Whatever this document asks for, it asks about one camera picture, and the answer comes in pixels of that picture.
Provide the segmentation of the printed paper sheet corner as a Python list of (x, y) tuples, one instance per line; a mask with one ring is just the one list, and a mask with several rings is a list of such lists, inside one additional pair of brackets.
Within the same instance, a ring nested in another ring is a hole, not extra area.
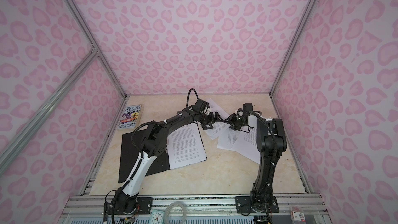
[[(227, 119), (230, 115), (222, 109), (213, 99), (207, 100), (209, 103), (209, 106), (211, 108), (211, 111), (215, 114), (218, 113), (221, 117), (222, 120)], [(212, 124), (213, 128), (205, 130), (205, 133), (210, 136), (213, 140), (215, 138), (218, 138), (220, 135), (224, 133), (229, 128), (229, 124), (224, 123), (224, 122), (215, 122)]]

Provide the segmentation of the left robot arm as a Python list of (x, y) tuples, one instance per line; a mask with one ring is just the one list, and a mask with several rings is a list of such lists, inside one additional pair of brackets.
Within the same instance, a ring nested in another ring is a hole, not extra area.
[(108, 203), (107, 213), (133, 214), (137, 213), (136, 198), (139, 194), (141, 184), (155, 159), (166, 150), (168, 136), (177, 129), (197, 122), (203, 129), (213, 128), (216, 122), (224, 122), (218, 112), (208, 114), (196, 111), (192, 107), (177, 112), (176, 116), (164, 121), (146, 122), (139, 127), (146, 126), (137, 147), (139, 155), (134, 167), (131, 169), (123, 186), (116, 190), (114, 198)]

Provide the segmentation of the grey and black file folder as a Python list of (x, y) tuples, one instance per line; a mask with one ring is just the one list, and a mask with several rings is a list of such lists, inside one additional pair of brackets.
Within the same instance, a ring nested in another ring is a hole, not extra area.
[[(127, 179), (139, 155), (138, 150), (133, 146), (131, 142), (131, 133), (126, 133), (122, 136), (121, 145), (122, 146), (121, 146), (121, 157), (120, 157), (120, 168), (119, 168), (119, 179), (118, 179), (119, 183), (122, 183)], [(150, 169), (148, 170), (146, 175), (149, 176), (168, 170), (171, 169), (170, 169), (169, 156), (166, 147), (165, 152), (155, 159), (155, 161), (150, 166)]]

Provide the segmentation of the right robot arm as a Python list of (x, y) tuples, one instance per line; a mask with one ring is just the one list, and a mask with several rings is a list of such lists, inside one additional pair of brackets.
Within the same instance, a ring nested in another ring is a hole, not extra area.
[(233, 130), (249, 125), (249, 117), (256, 117), (256, 145), (260, 153), (257, 179), (248, 197), (236, 197), (237, 212), (248, 216), (250, 213), (277, 213), (278, 203), (273, 195), (273, 179), (276, 165), (287, 150), (287, 141), (281, 119), (264, 120), (256, 112), (233, 114), (227, 123)]

